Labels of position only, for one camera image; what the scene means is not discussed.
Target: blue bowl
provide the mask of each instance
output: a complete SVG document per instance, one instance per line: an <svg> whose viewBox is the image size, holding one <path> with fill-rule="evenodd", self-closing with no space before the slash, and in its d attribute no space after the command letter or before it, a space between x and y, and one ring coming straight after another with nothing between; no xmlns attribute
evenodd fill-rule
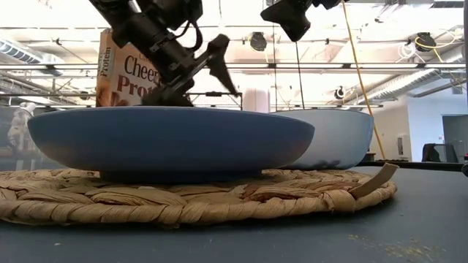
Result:
<svg viewBox="0 0 468 263"><path fill-rule="evenodd" d="M366 155L374 119L351 110L291 110L272 113L306 121L315 127L309 149L285 169L349 169Z"/></svg>
<svg viewBox="0 0 468 263"><path fill-rule="evenodd" d="M292 118L196 107L46 113L29 121L29 131L52 160L75 169L119 173L118 180L129 172L145 177L199 172L203 177L283 167L302 156L314 135L312 125Z"/></svg>

